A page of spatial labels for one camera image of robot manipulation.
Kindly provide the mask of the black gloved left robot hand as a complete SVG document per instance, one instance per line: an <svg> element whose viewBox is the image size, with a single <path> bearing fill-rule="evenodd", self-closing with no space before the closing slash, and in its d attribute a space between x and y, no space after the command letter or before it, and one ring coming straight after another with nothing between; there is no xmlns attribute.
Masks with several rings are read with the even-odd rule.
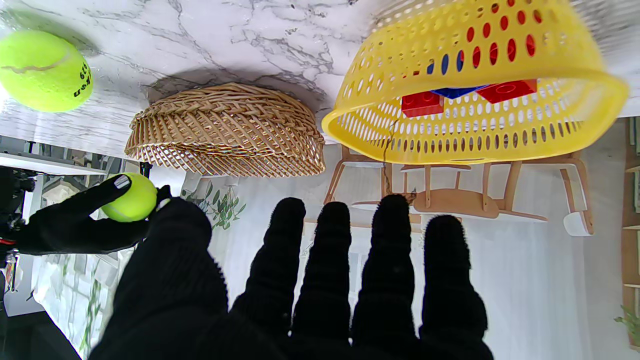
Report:
<svg viewBox="0 0 640 360"><path fill-rule="evenodd" d="M470 279L461 222L432 218L424 233L422 325L412 304L415 272L409 204L381 199L358 301L349 303L350 211L324 205L298 299L294 289L306 208L274 208L245 290L228 304L208 252L210 222L175 198L150 223L119 281L92 360L491 360L487 310Z"/></svg>

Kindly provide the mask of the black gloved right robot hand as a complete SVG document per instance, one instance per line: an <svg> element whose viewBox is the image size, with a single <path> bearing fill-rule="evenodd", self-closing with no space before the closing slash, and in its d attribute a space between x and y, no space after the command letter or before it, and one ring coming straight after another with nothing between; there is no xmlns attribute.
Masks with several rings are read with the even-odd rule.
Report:
<svg viewBox="0 0 640 360"><path fill-rule="evenodd" d="M119 174L76 193L60 203L41 208L27 223L1 230L1 249L21 255L107 255L132 248L146 239L154 218L178 203L170 186L158 189L151 214L133 222L93 219L100 207L121 198L133 186L129 175Z"/></svg>

